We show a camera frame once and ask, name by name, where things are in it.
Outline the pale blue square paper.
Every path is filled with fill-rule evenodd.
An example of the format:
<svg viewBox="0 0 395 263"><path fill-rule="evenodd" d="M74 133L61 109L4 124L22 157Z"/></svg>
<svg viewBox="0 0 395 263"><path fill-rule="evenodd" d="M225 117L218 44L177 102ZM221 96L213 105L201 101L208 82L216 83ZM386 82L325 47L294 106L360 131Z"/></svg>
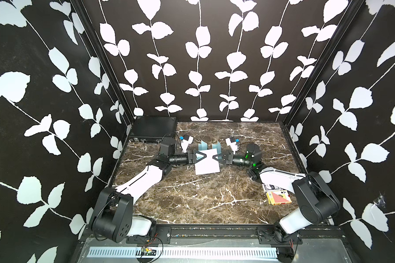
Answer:
<svg viewBox="0 0 395 263"><path fill-rule="evenodd" d="M206 142L204 142L203 140L201 142L199 142L198 144L198 149L199 151L205 151L208 149L208 145Z"/></svg>

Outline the light blue square paper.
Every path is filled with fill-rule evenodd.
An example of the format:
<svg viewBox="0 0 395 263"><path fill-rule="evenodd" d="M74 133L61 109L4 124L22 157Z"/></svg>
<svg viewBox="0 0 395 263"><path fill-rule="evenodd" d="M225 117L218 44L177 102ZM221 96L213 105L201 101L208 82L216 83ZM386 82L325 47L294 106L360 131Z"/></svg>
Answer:
<svg viewBox="0 0 395 263"><path fill-rule="evenodd" d="M222 148L221 148L221 144L219 141L212 144L212 149L216 149L218 154L222 153Z"/></svg>

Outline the white square paper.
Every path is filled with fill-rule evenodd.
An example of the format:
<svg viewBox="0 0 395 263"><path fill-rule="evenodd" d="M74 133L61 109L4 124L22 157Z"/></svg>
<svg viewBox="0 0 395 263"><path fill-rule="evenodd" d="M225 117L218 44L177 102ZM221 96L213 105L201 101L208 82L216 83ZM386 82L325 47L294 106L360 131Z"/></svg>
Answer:
<svg viewBox="0 0 395 263"><path fill-rule="evenodd" d="M205 175L205 174L212 174L212 173L219 173L220 167L219 163L213 159L214 155L217 155L216 149L209 149L202 151L207 154L207 157L200 161L199 163L195 164L195 174L196 175Z"/></svg>

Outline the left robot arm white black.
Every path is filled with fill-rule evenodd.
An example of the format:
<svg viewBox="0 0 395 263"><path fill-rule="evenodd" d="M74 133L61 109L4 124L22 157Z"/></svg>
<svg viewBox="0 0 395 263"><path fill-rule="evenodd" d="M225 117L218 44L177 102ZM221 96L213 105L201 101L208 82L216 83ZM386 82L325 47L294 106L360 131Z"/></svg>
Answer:
<svg viewBox="0 0 395 263"><path fill-rule="evenodd" d="M207 154L193 150L176 153L176 140L164 138L159 152L146 167L130 181L104 188L97 199L90 220L90 230L99 241L116 243L130 236L153 238L156 221L145 216L134 216L133 206L152 186L159 183L174 165L197 164Z"/></svg>

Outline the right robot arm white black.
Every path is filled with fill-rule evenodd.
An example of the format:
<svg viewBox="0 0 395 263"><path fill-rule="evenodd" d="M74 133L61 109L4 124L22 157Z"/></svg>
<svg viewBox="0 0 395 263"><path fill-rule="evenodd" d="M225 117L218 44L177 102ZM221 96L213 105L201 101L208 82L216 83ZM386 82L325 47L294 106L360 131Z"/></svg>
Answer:
<svg viewBox="0 0 395 263"><path fill-rule="evenodd" d="M213 159L220 164L245 167L252 180L294 194L298 208L275 223L274 233L278 238L286 238L309 225L319 225L341 209L340 201L320 174L291 173L269 167L262 162L257 144L248 144L244 155L230 151L217 154Z"/></svg>

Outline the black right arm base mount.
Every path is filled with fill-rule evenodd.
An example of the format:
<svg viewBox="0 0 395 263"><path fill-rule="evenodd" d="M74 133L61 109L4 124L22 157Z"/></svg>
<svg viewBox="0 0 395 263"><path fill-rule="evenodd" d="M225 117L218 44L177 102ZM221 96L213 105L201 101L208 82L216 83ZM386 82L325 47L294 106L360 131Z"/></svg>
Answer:
<svg viewBox="0 0 395 263"><path fill-rule="evenodd" d="M280 228L273 225L257 227L256 234L260 244L269 244L272 247L287 247L302 244L302 239L298 236L297 232L293 234L287 234Z"/></svg>

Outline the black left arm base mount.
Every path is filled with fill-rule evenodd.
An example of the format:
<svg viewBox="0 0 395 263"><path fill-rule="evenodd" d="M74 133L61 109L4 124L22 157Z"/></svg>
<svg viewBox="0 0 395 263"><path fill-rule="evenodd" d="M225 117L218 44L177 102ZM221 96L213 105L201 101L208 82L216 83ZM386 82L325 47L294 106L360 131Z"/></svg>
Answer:
<svg viewBox="0 0 395 263"><path fill-rule="evenodd" d="M172 228L168 225L155 225L151 228L150 232L146 236L129 236L126 238L127 244L136 245L157 245L157 244L169 244L171 240Z"/></svg>

